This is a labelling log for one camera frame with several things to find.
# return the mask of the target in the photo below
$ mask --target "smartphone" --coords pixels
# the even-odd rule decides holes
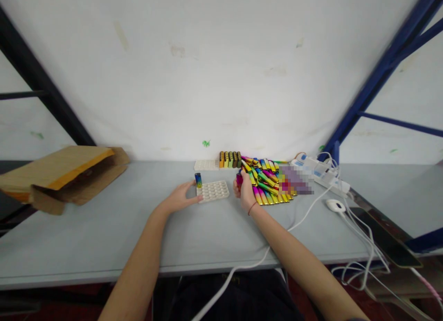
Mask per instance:
[[[367,211],[351,207],[351,211],[372,230],[374,242],[386,257],[399,268],[422,268],[423,264],[412,255],[402,242],[398,241],[382,227]],[[369,236],[368,229],[356,220],[360,228]]]

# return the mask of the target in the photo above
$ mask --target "hand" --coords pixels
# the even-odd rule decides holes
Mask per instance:
[[[243,209],[248,211],[256,202],[254,192],[252,190],[251,180],[249,179],[249,174],[241,171],[241,176],[243,177],[243,183],[241,184],[241,190],[237,185],[237,180],[234,179],[234,194],[235,197],[241,199],[240,204]]]
[[[203,195],[191,199],[186,198],[186,192],[191,186],[195,186],[195,180],[177,186],[177,188],[172,191],[171,195],[160,203],[158,207],[165,209],[168,213],[173,213],[203,200]]]

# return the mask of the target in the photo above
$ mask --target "blue metal shelf frame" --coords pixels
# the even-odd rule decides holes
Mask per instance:
[[[331,153],[339,162],[340,145],[361,117],[443,137],[442,130],[365,112],[398,65],[443,31],[443,19],[441,19],[423,32],[442,4],[443,0],[418,0],[322,151]],[[326,155],[320,155],[318,159],[323,161]],[[443,228],[412,239],[406,244],[417,253],[437,249],[443,246]]]

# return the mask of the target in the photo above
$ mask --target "left hand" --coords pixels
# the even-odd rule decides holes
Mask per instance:
[[[203,195],[191,199],[186,198],[186,192],[191,186],[195,186],[195,180],[177,186],[177,188],[172,191],[171,195],[160,203],[159,207],[165,209],[168,213],[173,213],[203,200]]]

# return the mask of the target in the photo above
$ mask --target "cardboard box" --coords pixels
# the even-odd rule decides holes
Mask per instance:
[[[65,202],[82,205],[127,168],[122,148],[77,145],[0,176],[0,189],[38,210],[61,215]]]

